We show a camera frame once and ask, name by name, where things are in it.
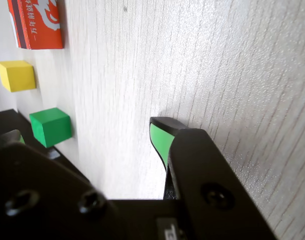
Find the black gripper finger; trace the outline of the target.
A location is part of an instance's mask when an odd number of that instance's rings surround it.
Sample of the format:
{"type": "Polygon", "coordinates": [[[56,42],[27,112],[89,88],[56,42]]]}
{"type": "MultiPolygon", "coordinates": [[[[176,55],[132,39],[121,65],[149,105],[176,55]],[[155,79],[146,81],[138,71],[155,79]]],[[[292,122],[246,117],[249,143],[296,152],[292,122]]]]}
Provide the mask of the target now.
{"type": "Polygon", "coordinates": [[[0,240],[115,240],[105,197],[79,176],[0,136],[0,240]]]}

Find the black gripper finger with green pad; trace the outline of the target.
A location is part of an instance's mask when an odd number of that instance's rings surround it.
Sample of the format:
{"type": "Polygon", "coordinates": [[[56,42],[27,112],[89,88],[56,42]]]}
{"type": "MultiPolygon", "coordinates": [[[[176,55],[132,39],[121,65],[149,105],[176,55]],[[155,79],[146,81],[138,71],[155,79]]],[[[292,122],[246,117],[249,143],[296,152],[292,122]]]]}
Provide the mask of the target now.
{"type": "Polygon", "coordinates": [[[184,206],[195,240],[273,240],[275,235],[208,133],[171,117],[149,120],[150,142],[184,206]]]}

